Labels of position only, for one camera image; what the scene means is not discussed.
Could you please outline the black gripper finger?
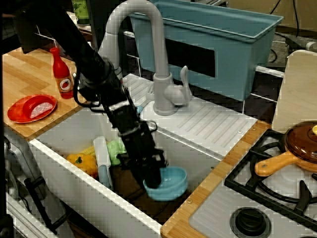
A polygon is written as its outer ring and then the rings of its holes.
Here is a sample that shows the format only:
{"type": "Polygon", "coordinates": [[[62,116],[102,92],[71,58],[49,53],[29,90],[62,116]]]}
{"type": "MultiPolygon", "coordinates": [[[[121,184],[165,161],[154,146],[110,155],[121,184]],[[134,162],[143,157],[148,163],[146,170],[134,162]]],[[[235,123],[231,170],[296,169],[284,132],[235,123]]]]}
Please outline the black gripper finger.
{"type": "Polygon", "coordinates": [[[132,176],[139,186],[144,186],[144,180],[147,178],[147,173],[141,170],[131,170],[132,176]]]}
{"type": "Polygon", "coordinates": [[[148,187],[149,188],[157,188],[161,184],[161,174],[160,168],[154,168],[150,170],[148,175],[148,187]]]}

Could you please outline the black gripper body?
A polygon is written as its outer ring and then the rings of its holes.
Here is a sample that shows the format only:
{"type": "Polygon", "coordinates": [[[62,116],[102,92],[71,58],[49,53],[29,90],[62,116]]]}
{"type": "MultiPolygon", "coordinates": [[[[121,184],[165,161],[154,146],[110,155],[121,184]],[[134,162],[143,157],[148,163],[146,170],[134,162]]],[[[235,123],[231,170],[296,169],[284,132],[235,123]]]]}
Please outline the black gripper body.
{"type": "Polygon", "coordinates": [[[163,151],[156,148],[151,130],[146,123],[121,124],[118,136],[126,152],[118,155],[123,170],[135,174],[159,174],[160,168],[166,166],[163,151]]]}

